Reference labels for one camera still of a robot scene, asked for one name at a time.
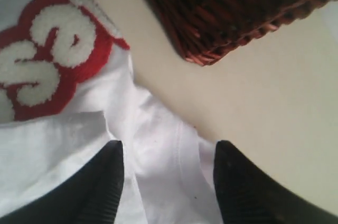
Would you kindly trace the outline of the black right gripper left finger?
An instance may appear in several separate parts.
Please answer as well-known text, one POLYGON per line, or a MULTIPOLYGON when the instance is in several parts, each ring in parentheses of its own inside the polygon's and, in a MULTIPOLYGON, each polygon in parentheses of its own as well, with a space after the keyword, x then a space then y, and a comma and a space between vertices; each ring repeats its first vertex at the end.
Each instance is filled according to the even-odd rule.
POLYGON ((110 141, 77 173, 1 223, 114 223, 123 185, 123 146, 110 141))

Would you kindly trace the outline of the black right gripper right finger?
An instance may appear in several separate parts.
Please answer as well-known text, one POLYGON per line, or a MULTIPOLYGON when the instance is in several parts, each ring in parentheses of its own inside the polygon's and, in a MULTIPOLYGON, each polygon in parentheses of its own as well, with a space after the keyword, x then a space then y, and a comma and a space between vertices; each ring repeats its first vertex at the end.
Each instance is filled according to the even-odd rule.
POLYGON ((337 216, 280 185, 229 141, 216 144, 213 180, 224 223, 337 223, 337 216))

